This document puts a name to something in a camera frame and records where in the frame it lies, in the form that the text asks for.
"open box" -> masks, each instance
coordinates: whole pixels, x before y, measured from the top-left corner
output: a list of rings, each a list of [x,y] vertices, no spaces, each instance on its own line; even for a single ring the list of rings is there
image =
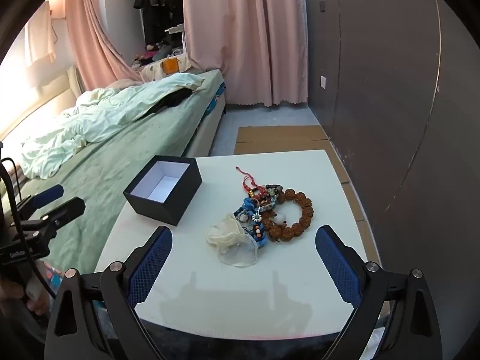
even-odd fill
[[[157,155],[123,194],[137,214],[176,226],[201,183],[194,158]]]

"pink curtain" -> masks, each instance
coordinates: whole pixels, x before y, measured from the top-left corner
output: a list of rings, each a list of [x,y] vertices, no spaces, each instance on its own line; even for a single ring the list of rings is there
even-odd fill
[[[121,79],[141,81],[105,35],[98,10],[98,0],[65,0],[71,47],[85,88],[104,88]]]
[[[194,65],[220,69],[230,104],[307,101],[303,0],[184,0]]]

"screw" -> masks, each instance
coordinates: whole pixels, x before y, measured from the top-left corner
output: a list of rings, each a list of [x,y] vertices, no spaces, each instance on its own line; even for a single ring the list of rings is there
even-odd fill
[[[70,268],[67,272],[65,272],[65,277],[66,278],[72,278],[75,276],[75,274],[77,273],[77,271],[75,271],[74,268]]]
[[[369,262],[367,263],[367,269],[368,269],[370,272],[376,272],[376,271],[378,271],[378,264],[375,263],[375,262],[369,261]]]
[[[112,272],[119,271],[120,269],[122,269],[122,267],[123,267],[123,264],[119,261],[112,262],[112,264],[110,264],[110,270]]]
[[[414,275],[417,279],[420,279],[423,276],[423,273],[420,269],[413,269],[412,275]]]

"white table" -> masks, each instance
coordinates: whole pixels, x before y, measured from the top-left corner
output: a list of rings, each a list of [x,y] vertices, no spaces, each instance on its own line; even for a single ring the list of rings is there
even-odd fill
[[[330,225],[366,260],[355,220],[323,150],[202,157],[203,183],[177,227],[173,247],[144,303],[144,320],[213,338],[285,339],[339,332],[352,306],[340,295],[315,249],[318,227]],[[242,204],[243,175],[258,184],[303,191],[315,211],[310,227],[291,242],[268,242],[248,268],[222,264],[206,242],[206,230]],[[287,223],[298,221],[297,204],[277,208]],[[103,271],[124,261],[163,223],[138,215],[126,203],[97,264]]]

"brown beaded bracelet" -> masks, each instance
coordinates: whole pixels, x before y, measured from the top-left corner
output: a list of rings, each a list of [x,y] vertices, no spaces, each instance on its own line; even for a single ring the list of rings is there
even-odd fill
[[[310,226],[311,219],[314,216],[314,209],[311,207],[311,200],[307,198],[303,192],[295,193],[291,188],[285,192],[280,192],[277,203],[282,204],[287,200],[293,200],[301,207],[302,216],[298,222],[294,223],[291,227],[288,227],[286,224],[284,226],[279,226],[271,220],[271,218],[276,215],[273,210],[271,210],[268,215],[264,215],[262,222],[265,231],[267,231],[270,236],[270,240],[278,241],[281,239],[282,241],[290,241],[293,237],[300,237],[300,235],[302,235]]]

